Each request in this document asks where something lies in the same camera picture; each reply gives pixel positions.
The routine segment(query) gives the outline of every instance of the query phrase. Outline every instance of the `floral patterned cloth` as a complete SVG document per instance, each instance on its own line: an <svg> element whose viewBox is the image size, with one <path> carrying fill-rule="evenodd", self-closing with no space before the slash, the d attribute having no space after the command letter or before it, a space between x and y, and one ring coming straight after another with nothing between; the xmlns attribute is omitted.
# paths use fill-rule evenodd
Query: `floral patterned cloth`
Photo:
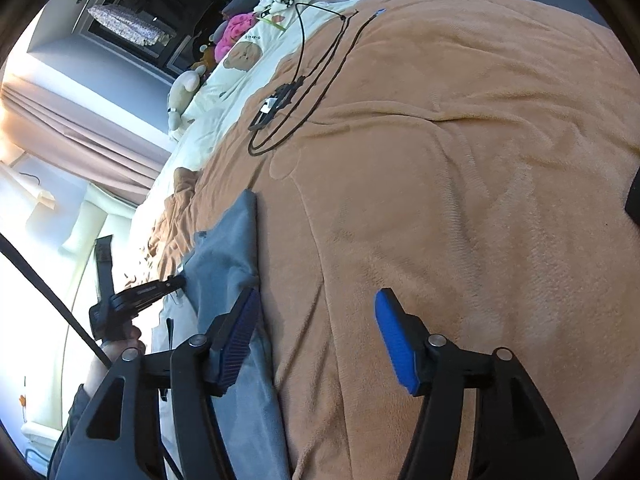
<svg viewBox="0 0 640 480"><path fill-rule="evenodd" d="M88 9L90 15L114 34L138 45L167 44L170 36L160 28L140 19L135 13L116 4L96 5Z"/></svg>

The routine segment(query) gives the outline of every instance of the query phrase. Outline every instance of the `black sleeve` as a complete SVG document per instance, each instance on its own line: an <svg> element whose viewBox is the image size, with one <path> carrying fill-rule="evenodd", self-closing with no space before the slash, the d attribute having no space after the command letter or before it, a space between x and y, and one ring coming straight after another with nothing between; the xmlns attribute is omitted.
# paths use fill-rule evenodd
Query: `black sleeve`
<svg viewBox="0 0 640 480"><path fill-rule="evenodd" d="M69 410L69 418L66 421L65 429L62 430L60 439L56 443L56 447L53 449L51 460L49 461L47 480L54 480L54 478L58 474L58 467L60 466L60 461L62 460L62 456L65 453L66 446L71 440L71 435L76 430L78 421L80 420L80 417L82 413L84 413L84 410L88 406L90 400L91 399L84 390L83 384L80 384L80 387L76 392L76 396L74 397L74 403L71 405L71 409Z"/></svg>

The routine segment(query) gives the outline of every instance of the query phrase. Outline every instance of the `bear ear on blanket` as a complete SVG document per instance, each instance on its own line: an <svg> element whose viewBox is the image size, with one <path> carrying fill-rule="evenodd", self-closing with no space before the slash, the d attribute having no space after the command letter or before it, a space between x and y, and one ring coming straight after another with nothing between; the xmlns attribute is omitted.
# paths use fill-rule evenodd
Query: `bear ear on blanket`
<svg viewBox="0 0 640 480"><path fill-rule="evenodd" d="M222 62L225 68L235 68L248 72L262 57L262 49L251 41L240 41L229 51Z"/></svg>

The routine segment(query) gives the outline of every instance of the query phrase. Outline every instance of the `brown blanket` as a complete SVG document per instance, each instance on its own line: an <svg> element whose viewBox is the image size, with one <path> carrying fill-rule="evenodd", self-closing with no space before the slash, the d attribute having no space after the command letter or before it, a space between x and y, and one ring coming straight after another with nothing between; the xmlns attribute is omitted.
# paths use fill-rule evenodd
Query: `brown blanket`
<svg viewBox="0 0 640 480"><path fill-rule="evenodd" d="M640 230L623 211L640 165L640 77L608 30L559 9L364 0L277 138L381 7L283 146L250 157L247 126L296 55L200 175L177 173L150 247L160 274L244 188L258 194L295 479L398 476L420 400L398 385L374 321L383 286L462 348L512 348L591 478L640 408ZM339 27L331 20L308 41L303 73Z"/></svg>

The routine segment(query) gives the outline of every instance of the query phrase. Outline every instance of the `pink stuffed toy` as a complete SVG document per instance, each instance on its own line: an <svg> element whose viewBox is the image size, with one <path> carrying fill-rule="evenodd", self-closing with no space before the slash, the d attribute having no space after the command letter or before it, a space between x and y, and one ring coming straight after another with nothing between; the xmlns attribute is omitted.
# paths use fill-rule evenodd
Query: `pink stuffed toy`
<svg viewBox="0 0 640 480"><path fill-rule="evenodd" d="M255 14L252 12L248 14L238 14L232 17L226 26L222 39L216 45L216 62L219 63L222 61L226 53L233 48L238 40L244 36L245 32L252 28L257 21Z"/></svg>

